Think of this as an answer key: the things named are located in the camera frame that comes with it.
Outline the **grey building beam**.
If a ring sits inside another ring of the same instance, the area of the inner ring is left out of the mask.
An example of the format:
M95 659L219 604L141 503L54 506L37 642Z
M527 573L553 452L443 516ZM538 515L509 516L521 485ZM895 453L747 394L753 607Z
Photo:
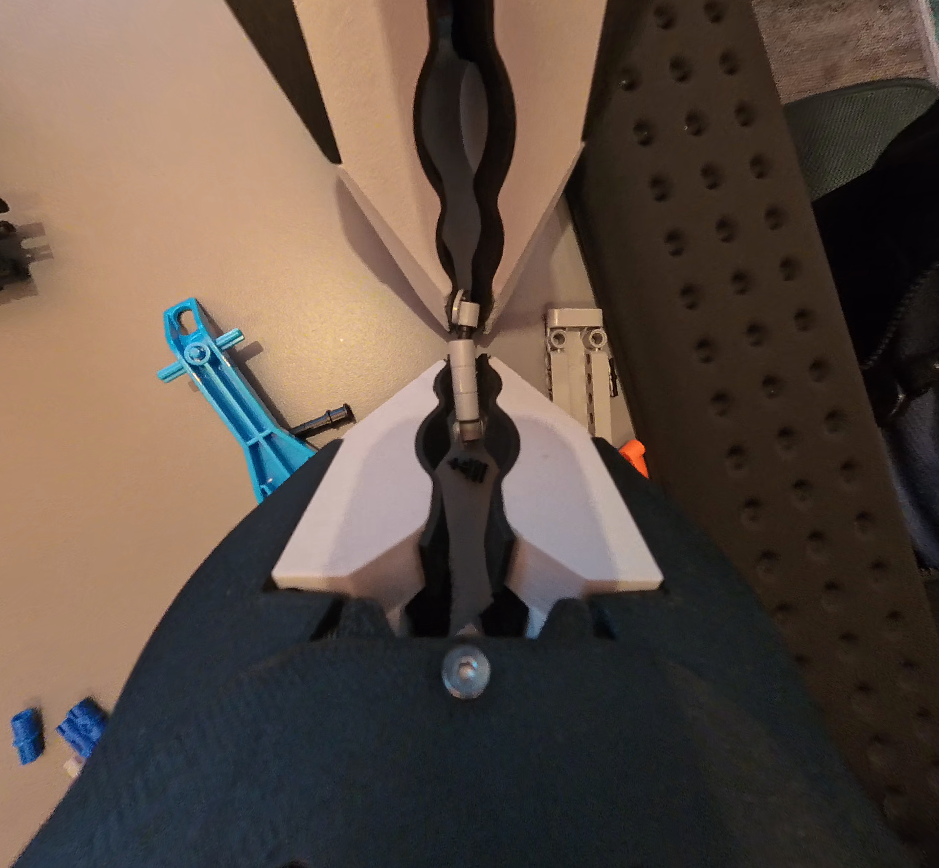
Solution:
M449 366L452 379L454 420L463 443L472 443L484 435L480 412L476 346L471 338L449 343Z

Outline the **black axle pin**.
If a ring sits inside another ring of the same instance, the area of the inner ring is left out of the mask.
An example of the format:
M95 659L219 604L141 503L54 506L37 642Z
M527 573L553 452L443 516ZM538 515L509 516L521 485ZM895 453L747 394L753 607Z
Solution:
M291 433L300 439L307 439L324 431L345 427L355 422L355 416L350 406L344 404L335 409L329 409L307 422L291 428Z

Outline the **cyan frame piece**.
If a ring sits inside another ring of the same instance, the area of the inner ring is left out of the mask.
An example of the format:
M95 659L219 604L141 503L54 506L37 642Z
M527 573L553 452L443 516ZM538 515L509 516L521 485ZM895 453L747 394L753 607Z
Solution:
M240 329L212 334L196 298L167 309L163 329L174 361L158 370L158 379L168 383L187 376L194 382L241 448L253 493L263 503L314 451L274 420L227 356L244 339Z

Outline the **black perforated panel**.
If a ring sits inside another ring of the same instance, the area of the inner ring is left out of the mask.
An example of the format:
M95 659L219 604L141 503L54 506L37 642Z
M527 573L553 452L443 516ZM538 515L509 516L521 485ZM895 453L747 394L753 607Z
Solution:
M607 0L567 188L651 475L937 849L937 631L749 0Z

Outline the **grey frame piece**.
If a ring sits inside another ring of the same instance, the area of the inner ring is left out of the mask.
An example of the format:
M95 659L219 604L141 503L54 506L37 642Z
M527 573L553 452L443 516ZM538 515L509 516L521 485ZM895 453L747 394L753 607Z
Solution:
M591 436L613 442L616 381L602 310L551 308L545 325L551 400Z

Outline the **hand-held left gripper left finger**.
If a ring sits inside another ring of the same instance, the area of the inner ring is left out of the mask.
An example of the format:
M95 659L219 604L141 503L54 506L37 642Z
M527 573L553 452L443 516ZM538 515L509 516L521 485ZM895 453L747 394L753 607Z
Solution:
M395 634L422 591L440 591L452 621L468 617L467 511L423 462L419 432L440 407L435 383L449 370L433 363L347 432L276 564L280 589L369 599Z

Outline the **person's dark clothing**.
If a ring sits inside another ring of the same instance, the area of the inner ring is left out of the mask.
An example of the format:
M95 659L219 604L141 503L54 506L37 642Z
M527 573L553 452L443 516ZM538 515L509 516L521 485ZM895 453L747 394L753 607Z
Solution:
M914 553L937 575L937 87L877 81L784 114Z

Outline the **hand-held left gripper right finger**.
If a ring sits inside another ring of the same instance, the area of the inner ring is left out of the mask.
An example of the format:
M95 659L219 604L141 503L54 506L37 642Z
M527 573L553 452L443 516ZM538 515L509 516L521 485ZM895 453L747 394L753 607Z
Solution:
M663 571L586 428L496 358L477 361L487 465L485 634L537 634L562 600L657 590Z

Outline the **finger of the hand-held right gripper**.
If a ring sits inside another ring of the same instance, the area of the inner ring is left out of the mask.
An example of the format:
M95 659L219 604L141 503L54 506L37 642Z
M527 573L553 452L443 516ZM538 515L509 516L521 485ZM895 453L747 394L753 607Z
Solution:
M581 156L607 0L470 0L487 132L471 294L492 331Z
M409 285L444 328L452 281L440 199L414 110L430 49L426 0L292 0L340 156L339 176Z

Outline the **black base plate assembly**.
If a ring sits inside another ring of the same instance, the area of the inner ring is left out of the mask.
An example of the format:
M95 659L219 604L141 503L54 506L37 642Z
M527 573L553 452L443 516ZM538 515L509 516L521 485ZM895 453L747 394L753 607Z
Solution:
M15 293L35 287L33 266L53 259L41 221L15 222L10 218L10 205L1 198L1 292Z

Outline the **pile of building kit parts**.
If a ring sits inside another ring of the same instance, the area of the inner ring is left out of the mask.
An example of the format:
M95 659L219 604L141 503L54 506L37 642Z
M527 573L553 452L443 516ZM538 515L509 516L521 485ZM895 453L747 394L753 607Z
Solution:
M72 757L67 761L67 772L77 774L89 756L100 744L108 723L108 715L92 697L78 701L67 710L64 719L54 732L71 749ZM41 711L27 708L12 716L9 721L11 745L21 766L28 766L43 755L45 735Z

